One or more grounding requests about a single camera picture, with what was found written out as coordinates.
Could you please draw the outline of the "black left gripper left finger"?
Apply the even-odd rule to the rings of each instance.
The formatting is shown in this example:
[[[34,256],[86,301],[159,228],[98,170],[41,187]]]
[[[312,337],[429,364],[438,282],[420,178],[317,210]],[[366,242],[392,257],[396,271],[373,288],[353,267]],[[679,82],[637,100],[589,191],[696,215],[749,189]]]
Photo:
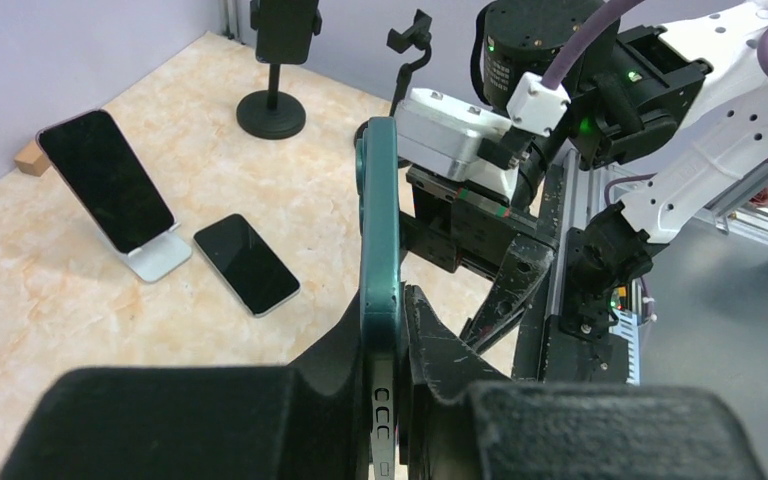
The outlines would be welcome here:
[[[75,369],[2,479],[362,479],[360,303],[283,366]]]

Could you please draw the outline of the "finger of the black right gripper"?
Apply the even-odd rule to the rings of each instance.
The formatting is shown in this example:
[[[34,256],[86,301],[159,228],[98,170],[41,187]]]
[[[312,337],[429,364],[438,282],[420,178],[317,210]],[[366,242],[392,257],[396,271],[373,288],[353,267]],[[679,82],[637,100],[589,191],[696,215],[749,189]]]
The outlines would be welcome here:
[[[487,297],[460,338],[477,354],[493,346],[529,308],[552,266],[557,248],[525,235],[508,245]]]

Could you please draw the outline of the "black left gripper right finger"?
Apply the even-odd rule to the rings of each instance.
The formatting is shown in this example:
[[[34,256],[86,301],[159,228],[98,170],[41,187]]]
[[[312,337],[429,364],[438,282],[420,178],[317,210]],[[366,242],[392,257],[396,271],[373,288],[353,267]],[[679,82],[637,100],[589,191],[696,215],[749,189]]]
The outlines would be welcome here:
[[[763,479],[733,410],[698,388],[512,380],[404,289],[400,460],[413,479]]]

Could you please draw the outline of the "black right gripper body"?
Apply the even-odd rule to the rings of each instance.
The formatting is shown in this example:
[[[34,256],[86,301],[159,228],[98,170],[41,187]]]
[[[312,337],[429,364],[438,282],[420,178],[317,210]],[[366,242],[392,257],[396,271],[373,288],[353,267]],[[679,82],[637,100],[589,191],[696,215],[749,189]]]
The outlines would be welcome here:
[[[496,276],[511,242],[557,250],[538,219],[489,196],[470,182],[457,183],[413,166],[406,173],[414,213],[400,214],[402,248],[449,273],[468,268]]]

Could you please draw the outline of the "dark green-edged smartphone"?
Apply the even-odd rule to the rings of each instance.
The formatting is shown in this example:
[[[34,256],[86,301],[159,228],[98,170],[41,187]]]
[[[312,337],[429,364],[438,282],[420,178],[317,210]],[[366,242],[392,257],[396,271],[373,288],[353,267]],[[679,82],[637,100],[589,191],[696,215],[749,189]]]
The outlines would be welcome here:
[[[396,374],[403,311],[396,122],[372,117],[356,144],[360,333],[376,479],[395,477]]]

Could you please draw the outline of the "silver metal phone stand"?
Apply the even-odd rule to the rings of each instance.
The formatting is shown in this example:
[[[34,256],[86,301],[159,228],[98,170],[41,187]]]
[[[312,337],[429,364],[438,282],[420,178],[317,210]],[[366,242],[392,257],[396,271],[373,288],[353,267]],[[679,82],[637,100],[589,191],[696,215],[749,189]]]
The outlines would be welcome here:
[[[192,256],[192,247],[177,234],[179,223],[118,258],[145,283],[155,283],[183,265]]]

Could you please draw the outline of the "black clamp stand back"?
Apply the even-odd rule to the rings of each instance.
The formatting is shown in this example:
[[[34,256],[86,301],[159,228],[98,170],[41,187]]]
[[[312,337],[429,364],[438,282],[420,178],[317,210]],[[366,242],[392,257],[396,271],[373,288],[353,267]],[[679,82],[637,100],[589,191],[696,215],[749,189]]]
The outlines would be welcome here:
[[[282,140],[298,134],[305,126],[306,111],[293,95],[280,90],[281,64],[269,66],[268,87],[246,95],[236,108],[238,125],[250,135]]]

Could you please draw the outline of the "purple smartphone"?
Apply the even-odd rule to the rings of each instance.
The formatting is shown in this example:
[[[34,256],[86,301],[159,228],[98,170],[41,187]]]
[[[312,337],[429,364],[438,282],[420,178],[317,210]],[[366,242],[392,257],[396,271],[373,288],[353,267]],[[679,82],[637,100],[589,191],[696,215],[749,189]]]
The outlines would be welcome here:
[[[109,112],[90,110],[46,127],[36,142],[116,251],[128,254],[175,224]]]

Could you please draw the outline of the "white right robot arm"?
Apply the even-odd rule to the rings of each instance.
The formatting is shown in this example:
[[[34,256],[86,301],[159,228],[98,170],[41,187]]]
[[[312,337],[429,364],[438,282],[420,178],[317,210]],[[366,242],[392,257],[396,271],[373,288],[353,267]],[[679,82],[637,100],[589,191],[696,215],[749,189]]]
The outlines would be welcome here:
[[[599,7],[545,72],[519,78],[504,114],[430,89],[412,90],[395,111],[400,144],[432,151],[442,175],[463,180],[496,154],[511,159],[554,137],[574,145],[585,170],[626,163],[728,106],[696,144],[583,230],[563,317],[585,339],[601,332],[617,287],[647,273],[693,215],[768,160],[768,1],[615,33],[631,8]]]

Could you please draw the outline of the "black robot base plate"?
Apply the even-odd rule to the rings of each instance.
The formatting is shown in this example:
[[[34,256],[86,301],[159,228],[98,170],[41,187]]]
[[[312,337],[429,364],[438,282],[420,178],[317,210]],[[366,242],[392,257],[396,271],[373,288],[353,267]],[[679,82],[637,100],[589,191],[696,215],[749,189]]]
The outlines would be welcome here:
[[[605,206],[605,170],[582,171],[569,150],[551,166],[540,217],[559,241],[556,262],[523,315],[512,375],[536,381],[638,385],[642,355],[639,322],[644,294],[639,281],[604,298],[570,297],[566,275],[585,244],[584,230]]]

